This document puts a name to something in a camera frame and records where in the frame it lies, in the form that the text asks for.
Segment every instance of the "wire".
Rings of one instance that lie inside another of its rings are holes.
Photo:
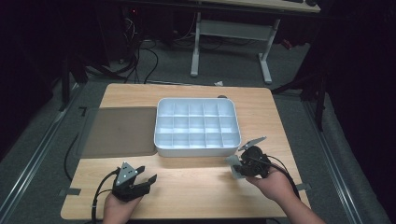
[[[70,144],[69,149],[67,149],[66,155],[64,156],[64,173],[66,174],[67,178],[70,180],[70,182],[73,180],[69,172],[67,172],[67,157],[69,156],[70,150],[72,149],[73,145],[76,143],[76,140],[78,138],[78,133],[76,134],[76,137],[73,139],[73,142]]]
[[[300,193],[298,192],[297,187],[296,187],[296,185],[294,184],[294,181],[293,181],[293,179],[291,178],[289,172],[286,172],[284,169],[282,169],[282,168],[280,168],[279,166],[277,166],[277,165],[275,165],[275,164],[272,164],[272,163],[270,163],[270,162],[260,161],[260,160],[257,160],[256,158],[252,158],[252,157],[249,157],[249,156],[247,156],[247,157],[250,158],[250,159],[252,159],[252,160],[254,160],[254,161],[258,161],[258,162],[260,162],[260,163],[262,163],[262,164],[265,164],[265,165],[272,166],[272,167],[276,168],[280,173],[282,173],[283,175],[285,175],[285,177],[289,180],[289,182],[290,182],[290,184],[291,184],[291,187],[293,188],[294,194],[295,194],[299,199],[301,199],[301,198],[300,198]]]
[[[137,74],[137,67],[134,70],[134,84],[139,84],[140,83],[140,79],[139,79],[139,75]]]
[[[92,224],[96,224],[96,205],[98,203],[98,196],[99,194],[103,193],[100,192],[100,189],[102,188],[103,184],[105,183],[105,181],[107,181],[112,175],[118,175],[120,173],[120,167],[117,168],[117,170],[111,172],[110,174],[108,174],[107,176],[105,176],[105,178],[102,180],[102,182],[99,184],[98,189],[96,190],[95,196],[93,197],[93,201],[92,201],[92,211],[91,211],[91,223]]]
[[[282,164],[283,169],[285,169],[286,172],[289,172],[288,169],[286,168],[285,164],[283,164],[283,162],[280,161],[278,158],[275,158],[275,157],[273,157],[273,156],[268,156],[268,155],[267,155],[267,157],[272,158],[272,159],[274,159],[274,160],[276,160],[276,161],[279,161],[279,163]]]
[[[130,69],[133,69],[133,66],[134,66],[134,57],[132,57],[132,59],[131,59],[131,61],[129,61],[128,65],[126,65],[125,67],[121,68],[120,70],[117,70],[117,71],[112,72],[112,71],[110,71],[110,70],[108,70],[107,68],[104,68],[104,67],[101,67],[100,69],[101,69],[101,70],[107,70],[108,73],[114,74],[113,76],[110,76],[110,77],[118,78],[117,74],[121,74],[121,73],[124,73],[124,72],[126,72],[126,71],[128,71],[128,70],[130,70]],[[87,73],[89,73],[89,74],[94,75],[94,76],[102,76],[102,75],[105,74],[103,71],[101,71],[101,72],[94,72],[94,71],[92,71],[92,70],[91,70],[90,68],[88,68],[88,67],[85,67],[85,71],[86,71]]]
[[[126,31],[125,31],[125,32],[128,32],[129,29],[131,29],[131,26],[134,27],[134,22],[131,21],[131,20],[128,19],[128,18],[125,18],[125,20],[127,20],[128,22],[130,22],[128,28],[127,28]],[[134,29],[132,30],[131,40],[130,40],[130,39],[128,38],[128,36],[125,34],[125,37],[127,37],[127,44],[128,44],[128,46],[129,46],[129,42],[132,41],[132,40],[134,40],[134,31],[135,31],[135,27],[134,27]]]
[[[105,193],[105,192],[111,191],[111,190],[112,189],[104,189],[104,190],[100,191],[98,195],[100,195],[101,193]]]
[[[189,34],[191,33],[191,31],[192,31],[192,27],[194,27],[196,17],[197,17],[197,13],[194,13],[194,17],[192,18],[192,23],[191,23],[191,26],[190,26],[189,31],[188,31],[183,37],[181,37],[181,38],[179,38],[179,39],[174,39],[174,42],[177,42],[177,41],[179,41],[179,40],[189,39],[189,38],[195,36],[195,35],[190,35],[190,36],[188,36],[188,35],[189,35]]]
[[[189,44],[180,44],[180,43],[179,43],[179,42],[187,41],[187,40],[188,40],[188,38],[185,38],[184,40],[179,40],[178,42],[174,42],[174,44],[176,44],[176,45],[178,45],[178,46],[182,46],[182,47],[189,47],[189,46],[192,46],[192,45],[195,43],[194,40],[191,40]]]
[[[123,34],[124,34],[124,36],[125,36],[125,42],[126,42],[126,44],[129,45],[129,38],[128,38],[128,35],[125,34],[125,33],[123,33]]]
[[[152,70],[146,75],[146,78],[145,78],[145,81],[143,82],[143,84],[146,84],[148,82],[149,76],[151,76],[152,72],[154,72],[154,70],[157,68],[157,65],[158,65],[158,55],[151,49],[146,49],[146,50],[148,50],[154,54],[154,56],[156,58],[156,62],[155,62],[154,67],[152,68]]]
[[[246,45],[254,44],[254,43],[258,42],[258,40],[249,39],[249,40],[246,40],[245,43],[237,43],[237,42],[231,41],[231,39],[234,39],[234,38],[224,38],[223,41],[227,44],[232,44],[232,45],[236,45],[236,46],[246,46]]]
[[[219,44],[217,46],[215,46],[214,48],[205,48],[200,44],[200,48],[201,49],[207,49],[207,50],[214,50],[214,49],[218,49],[219,47],[221,47],[223,45],[223,40],[224,38],[220,38],[219,40],[217,40],[216,38],[210,38],[210,37],[206,37],[206,40],[212,40],[213,42],[219,42]]]
[[[136,75],[137,75],[137,65],[139,64],[139,60],[140,60],[140,47],[141,47],[142,43],[140,42],[139,46],[137,47],[137,57],[134,55],[134,59],[135,59],[135,65],[134,65],[134,69],[132,69],[132,71],[128,74],[128,76],[126,76],[126,78],[124,79],[124,83],[128,82],[129,77],[131,76],[131,74],[136,71]]]

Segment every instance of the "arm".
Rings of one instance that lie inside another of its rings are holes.
[[[297,198],[289,180],[276,168],[271,167],[268,176],[264,179],[248,176],[247,181],[256,186],[265,197],[275,201],[291,223],[325,223]]]
[[[109,193],[105,201],[103,224],[125,224],[141,200],[142,197],[125,203],[118,200],[112,193]]]

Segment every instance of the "human hand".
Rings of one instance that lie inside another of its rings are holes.
[[[265,197],[277,203],[296,197],[289,180],[274,167],[270,168],[265,178],[247,176],[246,180],[256,186]]]
[[[140,203],[142,198],[143,197],[136,198],[125,203],[116,198],[112,193],[109,193],[105,201],[103,223],[125,224],[130,219],[132,212]]]

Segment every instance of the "wooden table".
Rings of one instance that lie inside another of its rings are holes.
[[[265,88],[165,86],[110,84],[101,107],[156,106],[164,97],[218,97],[225,95],[235,104],[242,144],[266,135],[257,146],[285,163],[296,184],[301,183],[296,163],[271,92]],[[132,218],[237,218],[284,217],[276,203],[266,199],[245,179],[234,179],[223,157],[146,157],[81,159],[61,212],[64,219],[90,219],[94,193],[101,180],[127,161],[133,167],[146,166],[136,183],[157,174]],[[113,178],[102,189],[111,189]],[[302,201],[309,206],[306,194]],[[99,196],[97,217],[103,214],[106,193]]]

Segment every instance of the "white plastic organizer tray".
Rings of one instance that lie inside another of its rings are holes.
[[[233,102],[225,98],[164,98],[154,144],[164,157],[230,156],[241,144]]]

